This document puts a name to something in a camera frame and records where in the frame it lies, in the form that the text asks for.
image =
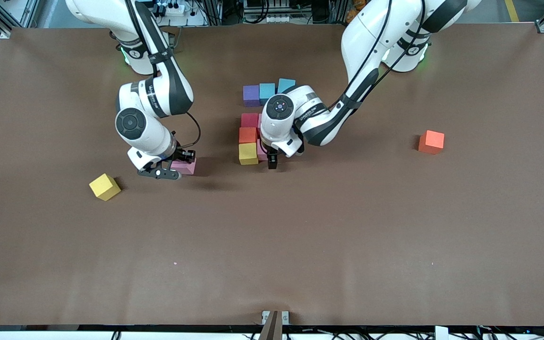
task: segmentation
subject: foam block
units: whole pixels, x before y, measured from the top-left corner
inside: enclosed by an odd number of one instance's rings
[[[419,138],[419,151],[422,153],[431,153],[436,155],[444,149],[444,134],[436,131],[427,130]]]
[[[241,165],[259,164],[255,143],[238,144],[238,161]]]
[[[238,134],[238,143],[255,143],[257,141],[257,129],[255,127],[241,127]]]
[[[245,107],[248,108],[261,106],[259,103],[259,85],[243,86],[242,101],[245,103]]]
[[[242,128],[258,128],[257,119],[259,114],[257,113],[244,113],[240,115],[240,127]]]
[[[296,82],[293,79],[280,78],[278,80],[278,93],[283,93],[286,89],[291,86],[295,86]]]
[[[102,174],[102,176],[93,180],[89,183],[89,187],[93,191],[93,195],[103,201],[108,201],[121,192],[117,182],[107,174]]]
[[[183,175],[194,175],[196,167],[196,159],[192,163],[185,161],[172,161],[171,168]]]
[[[261,136],[262,134],[262,114],[260,113],[257,116],[257,133]]]
[[[262,149],[262,143],[260,140],[257,140],[257,159],[259,161],[268,161],[268,154]]]
[[[268,99],[276,94],[276,84],[262,83],[259,84],[259,103],[266,104]]]

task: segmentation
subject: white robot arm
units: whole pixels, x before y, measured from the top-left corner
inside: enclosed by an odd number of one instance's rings
[[[291,157],[304,152],[304,138],[311,145],[328,144],[382,79],[378,69],[382,61],[396,71],[411,71],[423,60],[431,33],[447,28],[479,2],[369,2],[343,32],[341,54],[349,83],[330,108],[307,85],[289,88],[264,105],[261,138],[268,167],[276,167],[279,153]]]
[[[135,0],[66,2],[78,19],[109,28],[129,56],[134,71],[151,75],[121,86],[115,126],[119,136],[131,146],[127,154],[138,168],[138,174],[156,179],[179,179],[180,173],[163,167],[162,162],[194,161],[194,151],[184,150],[194,143],[180,146],[158,119],[190,115],[188,109],[194,95],[173,57],[168,34],[160,31],[149,9]]]

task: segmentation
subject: pink cube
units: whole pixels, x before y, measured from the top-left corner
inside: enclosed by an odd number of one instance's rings
[[[242,128],[256,128],[257,125],[257,116],[256,113],[244,113],[240,115],[240,127]]]
[[[185,161],[172,161],[171,168],[183,175],[195,174],[196,159],[192,163],[186,163]]]
[[[268,154],[262,149],[262,141],[257,140],[257,159],[261,161],[268,161]]]

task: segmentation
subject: purple cube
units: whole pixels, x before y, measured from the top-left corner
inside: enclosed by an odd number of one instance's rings
[[[268,154],[262,149],[262,141],[257,140],[257,159],[261,161],[267,161],[268,160]]]
[[[259,85],[245,85],[242,87],[242,100],[245,107],[254,108],[261,106],[259,103]]]

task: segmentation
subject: brown table surface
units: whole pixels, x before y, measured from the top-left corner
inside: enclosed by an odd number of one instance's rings
[[[544,323],[544,34],[454,25],[324,148],[240,166],[242,86],[331,103],[343,27],[184,30],[196,176],[139,177],[114,99],[140,79],[108,30],[0,42],[0,323]],[[181,142],[187,116],[163,123]],[[426,129],[439,155],[414,150]],[[88,183],[106,172],[108,202]]]

